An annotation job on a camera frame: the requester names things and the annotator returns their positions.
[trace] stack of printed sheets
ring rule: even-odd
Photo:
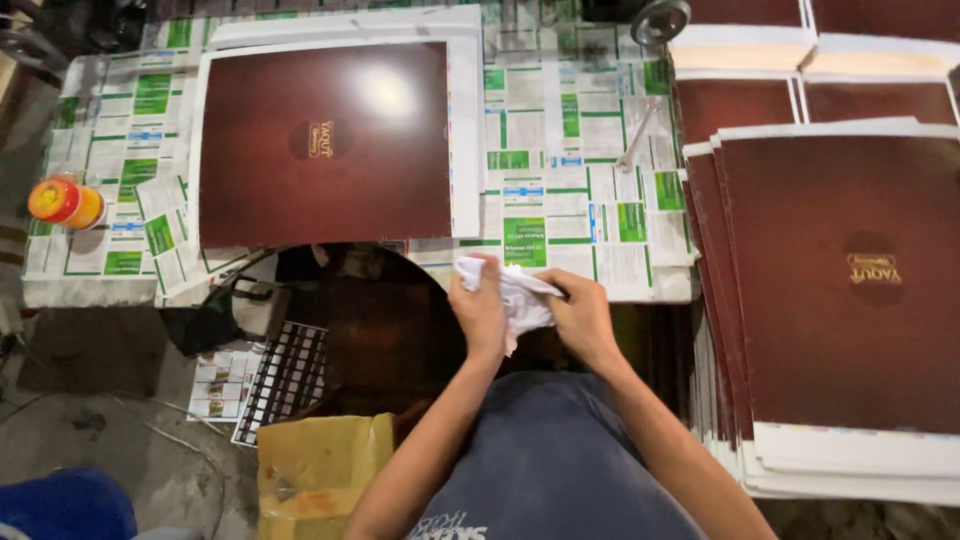
[[[723,63],[722,40],[675,54],[703,254],[685,416],[752,496],[960,505],[960,28],[846,4],[800,4],[802,62],[749,26]]]

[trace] concrete floor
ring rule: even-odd
[[[130,357],[136,353],[130,351]],[[22,362],[22,356],[15,356],[2,374],[0,419],[36,395],[14,387]],[[97,363],[89,369],[98,369]],[[156,396],[186,406],[193,372],[194,362],[168,344]],[[49,394],[0,424],[0,484],[43,477],[60,467],[97,467],[126,490],[140,531],[197,528],[210,540],[219,511],[219,475],[202,456],[149,430],[143,420],[205,450],[225,472],[223,521],[216,538],[253,538],[255,452],[229,443],[226,433],[233,424],[222,425],[225,435],[218,437],[163,405],[125,401],[132,410],[106,395]]]

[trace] white cloth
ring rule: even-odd
[[[480,272],[486,261],[481,258],[460,257],[453,263],[457,273],[464,279],[464,289],[475,292],[480,287]],[[507,315],[507,356],[516,349],[516,339],[525,332],[540,327],[552,327],[556,323],[553,313],[541,294],[564,297],[560,289],[524,274],[516,264],[500,270],[500,297]]]

